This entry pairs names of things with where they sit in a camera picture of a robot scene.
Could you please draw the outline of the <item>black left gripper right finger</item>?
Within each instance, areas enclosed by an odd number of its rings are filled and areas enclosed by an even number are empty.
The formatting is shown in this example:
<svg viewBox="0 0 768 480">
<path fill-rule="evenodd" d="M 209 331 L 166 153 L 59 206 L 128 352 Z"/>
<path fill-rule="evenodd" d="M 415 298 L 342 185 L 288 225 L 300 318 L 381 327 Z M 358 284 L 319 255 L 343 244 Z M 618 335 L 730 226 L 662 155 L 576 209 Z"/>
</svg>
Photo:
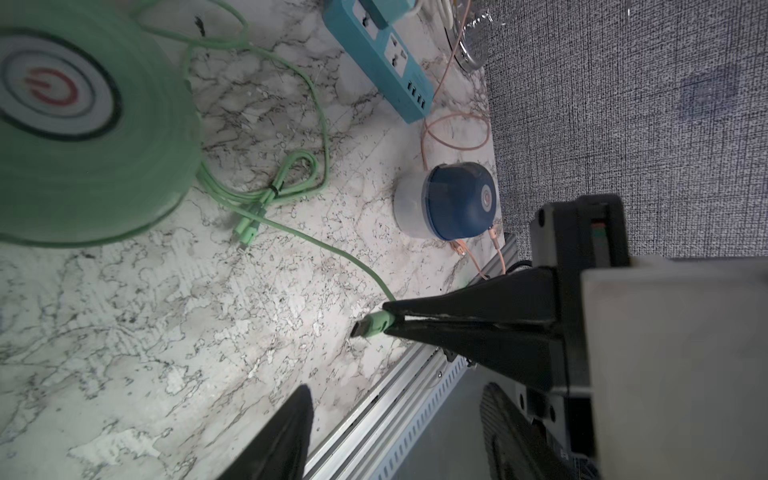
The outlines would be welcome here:
<svg viewBox="0 0 768 480">
<path fill-rule="evenodd" d="M 496 383 L 483 388 L 480 416 L 492 479 L 575 479 Z"/>
</svg>

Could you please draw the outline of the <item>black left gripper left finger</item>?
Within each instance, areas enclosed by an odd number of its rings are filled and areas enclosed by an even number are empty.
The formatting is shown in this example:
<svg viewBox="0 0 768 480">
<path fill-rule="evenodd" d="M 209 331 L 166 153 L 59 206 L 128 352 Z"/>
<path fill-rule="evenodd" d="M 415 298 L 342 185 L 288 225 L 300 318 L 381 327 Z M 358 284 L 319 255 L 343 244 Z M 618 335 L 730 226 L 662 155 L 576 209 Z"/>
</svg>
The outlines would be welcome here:
<svg viewBox="0 0 768 480">
<path fill-rule="evenodd" d="M 313 422 L 310 389 L 300 385 L 219 479 L 302 479 Z"/>
</svg>

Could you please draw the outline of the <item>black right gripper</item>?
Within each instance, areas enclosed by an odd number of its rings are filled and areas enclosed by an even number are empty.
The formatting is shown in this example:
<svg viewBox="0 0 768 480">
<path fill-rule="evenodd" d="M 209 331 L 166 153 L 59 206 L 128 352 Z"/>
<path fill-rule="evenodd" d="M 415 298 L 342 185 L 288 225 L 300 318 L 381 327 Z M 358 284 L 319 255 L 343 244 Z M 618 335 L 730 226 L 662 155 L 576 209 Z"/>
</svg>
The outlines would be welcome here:
<svg viewBox="0 0 768 480">
<path fill-rule="evenodd" d="M 582 273 L 630 265 L 622 200 L 595 194 L 546 204 L 530 222 L 530 249 L 537 268 L 386 302 L 383 309 L 395 316 L 434 319 L 404 321 L 386 333 L 517 381 L 517 407 L 555 455 L 595 459 Z"/>
</svg>

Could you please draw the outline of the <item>navy blue meat grinder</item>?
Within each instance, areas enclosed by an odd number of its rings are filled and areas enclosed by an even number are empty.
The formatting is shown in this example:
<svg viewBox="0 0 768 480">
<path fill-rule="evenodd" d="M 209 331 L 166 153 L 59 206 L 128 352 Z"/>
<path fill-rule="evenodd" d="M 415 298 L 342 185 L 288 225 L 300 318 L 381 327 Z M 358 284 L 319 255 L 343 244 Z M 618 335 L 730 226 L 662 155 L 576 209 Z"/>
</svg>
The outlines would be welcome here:
<svg viewBox="0 0 768 480">
<path fill-rule="evenodd" d="M 481 164 L 442 164 L 403 176 L 394 192 L 394 218 L 418 239 L 463 240 L 489 230 L 497 212 L 491 173 Z"/>
</svg>

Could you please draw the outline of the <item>teal power strip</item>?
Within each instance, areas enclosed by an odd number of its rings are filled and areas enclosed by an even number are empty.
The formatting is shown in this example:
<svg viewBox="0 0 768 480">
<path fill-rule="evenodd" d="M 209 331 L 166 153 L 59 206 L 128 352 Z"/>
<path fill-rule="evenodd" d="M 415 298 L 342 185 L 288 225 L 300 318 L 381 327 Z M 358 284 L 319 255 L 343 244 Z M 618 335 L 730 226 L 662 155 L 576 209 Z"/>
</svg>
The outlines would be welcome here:
<svg viewBox="0 0 768 480">
<path fill-rule="evenodd" d="M 426 118 L 434 97 L 432 83 L 394 23 L 379 29 L 358 0 L 325 1 L 322 18 L 330 33 L 406 123 Z"/>
</svg>

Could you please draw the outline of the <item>light green meat grinder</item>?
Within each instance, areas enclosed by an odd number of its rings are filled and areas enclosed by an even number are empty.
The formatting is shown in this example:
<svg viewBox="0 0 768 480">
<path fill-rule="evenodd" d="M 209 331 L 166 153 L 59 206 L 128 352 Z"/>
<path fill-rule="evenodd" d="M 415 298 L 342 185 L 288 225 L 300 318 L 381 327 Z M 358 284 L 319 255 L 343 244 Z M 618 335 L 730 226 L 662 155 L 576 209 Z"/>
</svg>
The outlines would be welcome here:
<svg viewBox="0 0 768 480">
<path fill-rule="evenodd" d="M 143 233 L 202 161 L 191 92 L 111 1 L 1 5 L 1 239 L 79 248 Z"/>
</svg>

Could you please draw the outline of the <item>teal usb wall adapter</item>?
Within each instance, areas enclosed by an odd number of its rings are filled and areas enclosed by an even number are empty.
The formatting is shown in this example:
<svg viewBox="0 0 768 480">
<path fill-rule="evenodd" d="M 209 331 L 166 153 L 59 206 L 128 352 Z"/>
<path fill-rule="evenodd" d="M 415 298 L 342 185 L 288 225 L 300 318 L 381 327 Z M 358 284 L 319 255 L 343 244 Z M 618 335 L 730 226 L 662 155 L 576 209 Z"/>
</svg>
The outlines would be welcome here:
<svg viewBox="0 0 768 480">
<path fill-rule="evenodd" d="M 390 26 L 416 5 L 415 0 L 361 0 L 360 3 L 379 29 Z"/>
</svg>

